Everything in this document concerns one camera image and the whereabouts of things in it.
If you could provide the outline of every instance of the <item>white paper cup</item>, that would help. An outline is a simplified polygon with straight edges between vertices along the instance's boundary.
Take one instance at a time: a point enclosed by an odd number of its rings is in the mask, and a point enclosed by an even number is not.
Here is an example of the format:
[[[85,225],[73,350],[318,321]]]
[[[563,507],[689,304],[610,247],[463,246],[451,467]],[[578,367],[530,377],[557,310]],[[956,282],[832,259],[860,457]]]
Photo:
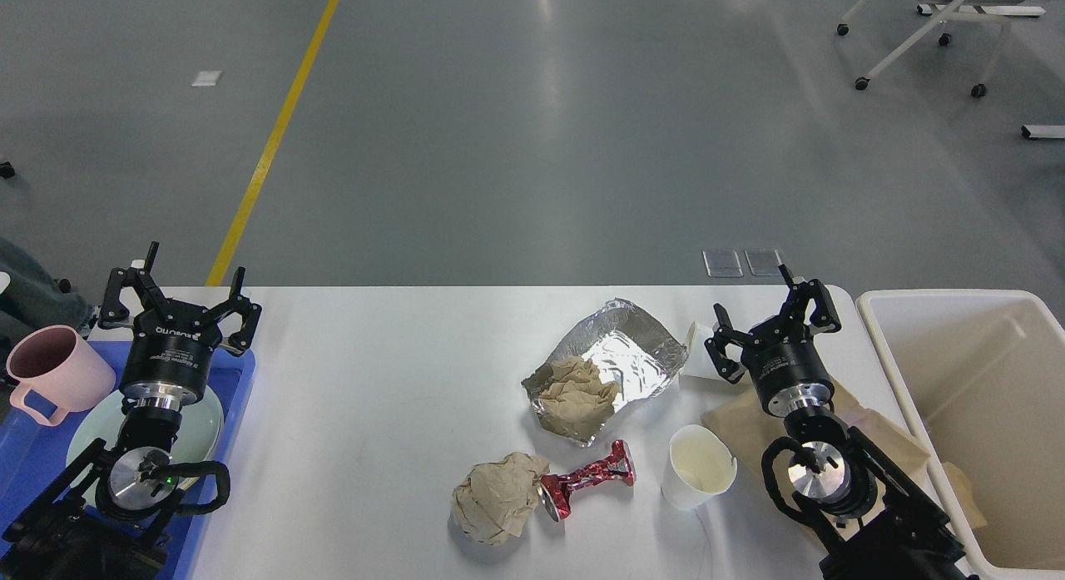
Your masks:
[[[689,510],[728,491],[736,480],[736,458],[716,433],[688,425],[669,441],[669,465],[662,497],[678,510]]]

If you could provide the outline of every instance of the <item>chair leg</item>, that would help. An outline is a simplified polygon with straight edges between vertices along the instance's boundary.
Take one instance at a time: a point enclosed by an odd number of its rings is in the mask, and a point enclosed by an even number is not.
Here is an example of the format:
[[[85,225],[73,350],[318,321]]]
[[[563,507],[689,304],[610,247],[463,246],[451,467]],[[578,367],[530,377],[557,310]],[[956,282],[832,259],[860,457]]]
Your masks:
[[[1001,29],[999,31],[999,36],[995,39],[995,47],[992,49],[992,55],[987,60],[987,64],[984,66],[984,71],[980,76],[980,80],[972,87],[972,97],[983,97],[987,94],[987,88],[984,83],[992,77],[992,72],[995,71],[996,66],[998,66],[999,57],[1002,55],[1002,46],[1005,45],[1006,39],[1010,38],[1010,19],[1005,16],[999,16],[995,14],[972,14],[969,12],[952,12],[945,16],[950,20],[964,20],[966,22],[994,22]]]
[[[854,4],[850,10],[848,10],[847,14],[840,17],[839,24],[836,27],[836,32],[839,33],[840,35],[846,35],[847,31],[849,30],[847,23],[851,20],[851,18],[854,17],[855,14],[858,13],[859,10],[865,7],[865,4],[868,2],[869,0],[858,0],[858,3]]]
[[[854,81],[854,88],[863,90],[864,88],[869,86],[869,81],[874,79],[876,74],[881,73],[884,70],[884,68],[887,68],[892,62],[898,60],[899,56],[905,53],[905,51],[911,47],[913,47],[913,45],[916,44],[921,37],[924,37],[924,35],[927,35],[928,32],[931,31],[933,27],[938,24],[940,20],[950,18],[949,15],[955,13],[964,1],[965,0],[952,0],[949,4],[947,4],[947,7],[943,9],[943,11],[939,13],[939,16],[933,16],[928,22],[922,24],[920,29],[914,32],[913,35],[910,35],[910,38],[902,42],[902,44],[899,47],[895,48],[895,50],[891,51],[891,53],[888,53],[887,56],[884,57],[884,60],[880,61],[879,64],[873,66],[872,70],[866,72],[864,77],[858,77],[858,79]]]

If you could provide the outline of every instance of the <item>white bin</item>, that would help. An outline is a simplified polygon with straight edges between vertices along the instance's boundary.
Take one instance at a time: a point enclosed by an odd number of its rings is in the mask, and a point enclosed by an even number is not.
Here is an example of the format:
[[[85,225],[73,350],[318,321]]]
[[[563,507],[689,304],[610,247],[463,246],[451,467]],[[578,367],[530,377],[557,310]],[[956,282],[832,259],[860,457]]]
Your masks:
[[[1027,292],[868,292],[858,299],[929,475],[974,571],[1065,580],[1065,331]],[[940,462],[968,475],[969,528]]]

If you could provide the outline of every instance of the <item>chair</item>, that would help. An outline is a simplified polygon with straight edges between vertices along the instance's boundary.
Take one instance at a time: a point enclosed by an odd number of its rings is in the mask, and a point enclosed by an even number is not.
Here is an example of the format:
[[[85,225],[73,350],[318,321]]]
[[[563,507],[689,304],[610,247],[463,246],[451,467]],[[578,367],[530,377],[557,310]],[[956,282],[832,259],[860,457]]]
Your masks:
[[[992,71],[995,70],[995,65],[998,64],[999,56],[1002,52],[1002,46],[1005,44],[1006,38],[1010,36],[1010,19],[1005,16],[984,14],[979,12],[982,6],[994,6],[994,5],[1015,5],[1025,0],[918,0],[921,2],[932,2],[932,3],[946,3],[947,5],[939,12],[933,13],[932,18],[921,26],[910,38],[902,42],[902,45],[895,48],[895,51],[887,54],[884,60],[880,61],[872,67],[871,70],[866,72],[865,76],[858,77],[854,81],[854,88],[858,90],[864,90],[869,86],[869,82],[881,73],[884,68],[887,68],[892,62],[898,60],[907,49],[910,49],[914,44],[916,44],[921,37],[924,37],[929,31],[932,30],[936,24],[946,24],[948,20],[962,20],[966,22],[993,22],[1001,28],[999,31],[998,39],[995,42],[995,47],[992,49],[992,55],[987,61],[987,65],[984,66],[984,71],[977,81],[977,84],[969,92],[972,97],[983,97],[987,94],[986,82],[989,79]],[[849,10],[847,14],[842,16],[838,26],[836,26],[836,33],[839,35],[846,35],[850,31],[848,22],[859,10],[862,10],[868,0],[858,0],[854,7]],[[977,6],[977,12],[958,12],[958,9],[963,5]],[[943,32],[939,35],[939,45],[948,46],[950,45],[951,35],[950,33]]]

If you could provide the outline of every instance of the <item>plastic container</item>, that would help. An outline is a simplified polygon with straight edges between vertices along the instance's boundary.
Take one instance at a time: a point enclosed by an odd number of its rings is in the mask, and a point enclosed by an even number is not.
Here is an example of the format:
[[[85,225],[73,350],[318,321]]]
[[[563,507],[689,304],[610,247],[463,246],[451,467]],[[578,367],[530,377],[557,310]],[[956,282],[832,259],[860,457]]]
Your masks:
[[[1065,580],[1065,331],[1027,292],[868,292],[857,300],[974,571]],[[968,475],[972,530],[940,462]]]
[[[129,342],[91,342],[88,344],[108,364],[121,376],[129,357]],[[218,349],[211,361],[208,385],[218,396],[225,413],[222,436],[215,447],[214,458],[225,462],[229,455],[244,407],[251,395],[256,359],[250,351],[244,357],[232,357]],[[48,407],[37,399],[35,407]],[[69,414],[54,428],[42,427],[29,414],[12,410],[0,424],[0,532],[26,509],[66,466],[66,453],[73,433],[88,412]],[[185,501],[208,501],[215,495],[214,478],[197,482],[185,496]],[[166,565],[155,576],[157,580],[189,578],[202,540],[203,530],[211,515],[175,516],[166,526],[170,542],[166,550]],[[11,543],[0,541],[0,554]]]

